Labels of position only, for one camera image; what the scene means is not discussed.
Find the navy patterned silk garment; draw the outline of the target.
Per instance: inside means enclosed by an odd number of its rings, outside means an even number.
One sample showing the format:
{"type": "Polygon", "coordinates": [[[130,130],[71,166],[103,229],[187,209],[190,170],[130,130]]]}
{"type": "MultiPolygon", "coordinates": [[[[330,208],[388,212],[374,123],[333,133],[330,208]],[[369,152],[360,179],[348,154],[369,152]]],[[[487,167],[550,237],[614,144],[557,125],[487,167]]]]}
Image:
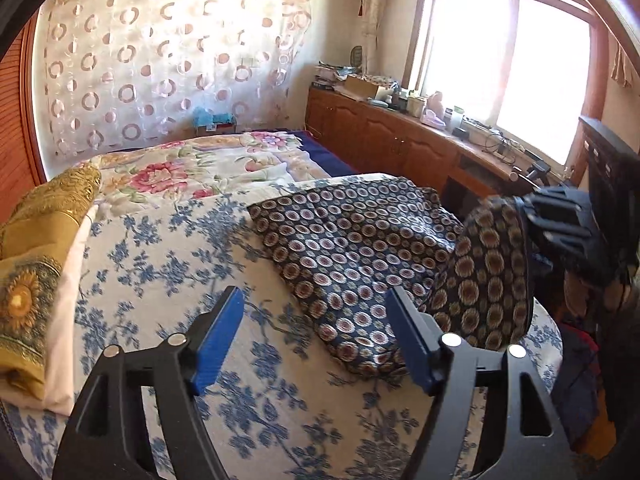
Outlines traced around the navy patterned silk garment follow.
{"type": "Polygon", "coordinates": [[[525,226],[512,198],[488,198],[459,220],[432,188],[385,178],[270,198],[248,212],[314,331],[351,373],[404,368],[385,302],[395,287],[477,348],[515,344],[532,322],[525,226]]]}

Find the pink figurine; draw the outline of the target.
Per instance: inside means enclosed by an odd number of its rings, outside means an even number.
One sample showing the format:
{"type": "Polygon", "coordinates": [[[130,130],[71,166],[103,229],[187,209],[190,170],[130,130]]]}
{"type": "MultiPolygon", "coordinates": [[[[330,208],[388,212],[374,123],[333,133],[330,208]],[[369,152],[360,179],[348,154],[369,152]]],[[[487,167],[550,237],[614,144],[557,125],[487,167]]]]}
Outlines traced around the pink figurine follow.
{"type": "Polygon", "coordinates": [[[445,107],[442,104],[442,92],[436,91],[426,99],[420,122],[438,130],[444,130],[446,128],[444,118],[445,107]]]}

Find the window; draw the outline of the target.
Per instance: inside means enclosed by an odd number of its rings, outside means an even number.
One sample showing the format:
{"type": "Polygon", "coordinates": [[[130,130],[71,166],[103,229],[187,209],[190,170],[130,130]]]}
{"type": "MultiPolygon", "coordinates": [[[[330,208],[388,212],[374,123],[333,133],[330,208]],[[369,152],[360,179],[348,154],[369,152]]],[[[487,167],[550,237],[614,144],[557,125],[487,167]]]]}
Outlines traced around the window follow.
{"type": "Polygon", "coordinates": [[[418,0],[406,81],[566,176],[582,173],[579,115],[602,115],[608,32],[587,0],[418,0]]]}

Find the gold embroidered pillow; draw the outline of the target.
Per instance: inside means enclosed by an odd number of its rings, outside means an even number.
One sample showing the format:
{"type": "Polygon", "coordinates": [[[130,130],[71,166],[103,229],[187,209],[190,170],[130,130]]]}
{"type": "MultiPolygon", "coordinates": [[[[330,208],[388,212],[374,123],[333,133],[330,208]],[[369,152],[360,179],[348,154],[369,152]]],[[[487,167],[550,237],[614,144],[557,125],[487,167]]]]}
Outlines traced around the gold embroidered pillow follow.
{"type": "Polygon", "coordinates": [[[95,166],[67,169],[24,195],[1,225],[1,377],[37,401],[63,264],[100,184],[95,166]]]}

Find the wooden low cabinet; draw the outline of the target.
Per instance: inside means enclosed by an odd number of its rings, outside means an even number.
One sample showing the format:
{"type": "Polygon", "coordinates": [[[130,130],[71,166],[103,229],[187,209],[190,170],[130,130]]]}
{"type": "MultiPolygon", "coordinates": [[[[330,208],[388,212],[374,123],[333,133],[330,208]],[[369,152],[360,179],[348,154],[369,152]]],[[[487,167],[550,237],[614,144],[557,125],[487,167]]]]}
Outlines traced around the wooden low cabinet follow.
{"type": "Polygon", "coordinates": [[[513,180],[512,167],[486,146],[336,92],[309,89],[305,129],[352,170],[384,172],[434,188],[445,207],[460,216],[487,196],[533,191],[525,180],[513,180]]]}

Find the cardboard box on cabinet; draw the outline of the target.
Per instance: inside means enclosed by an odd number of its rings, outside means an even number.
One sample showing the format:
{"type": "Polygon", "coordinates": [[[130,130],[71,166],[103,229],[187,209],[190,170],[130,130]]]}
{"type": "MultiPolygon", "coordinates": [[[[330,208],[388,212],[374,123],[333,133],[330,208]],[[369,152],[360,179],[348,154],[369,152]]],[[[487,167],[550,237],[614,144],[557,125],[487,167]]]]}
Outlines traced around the cardboard box on cabinet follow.
{"type": "Polygon", "coordinates": [[[386,95],[386,85],[380,78],[349,75],[344,81],[344,89],[360,99],[379,99],[386,95]]]}

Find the side window curtain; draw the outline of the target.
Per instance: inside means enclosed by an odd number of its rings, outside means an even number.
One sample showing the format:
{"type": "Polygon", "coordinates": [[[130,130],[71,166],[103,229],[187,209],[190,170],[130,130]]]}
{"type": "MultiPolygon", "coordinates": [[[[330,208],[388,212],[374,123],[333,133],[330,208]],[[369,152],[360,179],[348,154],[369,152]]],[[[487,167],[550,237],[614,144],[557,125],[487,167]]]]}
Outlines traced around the side window curtain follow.
{"type": "Polygon", "coordinates": [[[361,0],[362,71],[366,75],[378,72],[378,30],[386,0],[361,0]]]}

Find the wooden slatted wardrobe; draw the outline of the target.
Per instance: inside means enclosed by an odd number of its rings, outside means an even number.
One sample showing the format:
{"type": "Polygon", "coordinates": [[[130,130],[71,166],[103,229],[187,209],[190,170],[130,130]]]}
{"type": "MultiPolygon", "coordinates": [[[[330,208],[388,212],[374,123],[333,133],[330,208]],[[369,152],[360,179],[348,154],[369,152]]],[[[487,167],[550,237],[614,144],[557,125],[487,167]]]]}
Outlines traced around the wooden slatted wardrobe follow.
{"type": "Polygon", "coordinates": [[[1,60],[0,218],[6,221],[20,199],[46,182],[32,111],[32,54],[37,15],[18,33],[1,60]]]}

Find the floral quilt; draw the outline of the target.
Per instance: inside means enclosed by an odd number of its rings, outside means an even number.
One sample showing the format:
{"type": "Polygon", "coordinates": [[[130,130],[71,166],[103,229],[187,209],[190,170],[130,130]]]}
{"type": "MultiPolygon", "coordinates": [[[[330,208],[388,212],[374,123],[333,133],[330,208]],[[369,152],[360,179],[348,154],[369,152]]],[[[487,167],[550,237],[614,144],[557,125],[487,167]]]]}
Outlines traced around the floral quilt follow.
{"type": "Polygon", "coordinates": [[[101,174],[96,196],[100,219],[329,177],[305,151],[302,138],[288,131],[198,136],[96,155],[86,163],[101,174]]]}

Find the blue item box by curtain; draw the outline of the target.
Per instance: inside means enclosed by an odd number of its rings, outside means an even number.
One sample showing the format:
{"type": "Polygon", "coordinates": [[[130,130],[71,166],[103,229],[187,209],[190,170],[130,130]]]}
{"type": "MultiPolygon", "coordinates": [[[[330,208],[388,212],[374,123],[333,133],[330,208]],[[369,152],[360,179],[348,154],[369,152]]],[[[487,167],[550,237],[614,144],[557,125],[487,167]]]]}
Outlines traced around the blue item box by curtain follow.
{"type": "Polygon", "coordinates": [[[214,114],[203,107],[193,111],[192,125],[197,136],[216,136],[236,131],[236,119],[231,113],[214,114]]]}

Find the circle patterned sheer curtain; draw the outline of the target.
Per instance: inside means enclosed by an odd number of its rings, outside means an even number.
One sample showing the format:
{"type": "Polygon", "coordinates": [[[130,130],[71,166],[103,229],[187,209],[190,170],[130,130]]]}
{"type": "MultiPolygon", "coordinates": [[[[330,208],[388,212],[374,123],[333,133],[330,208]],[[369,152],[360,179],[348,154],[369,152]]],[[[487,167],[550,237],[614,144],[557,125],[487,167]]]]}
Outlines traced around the circle patterned sheer curtain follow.
{"type": "Polygon", "coordinates": [[[58,164],[181,136],[199,112],[288,118],[310,0],[47,0],[36,115],[58,164]]]}

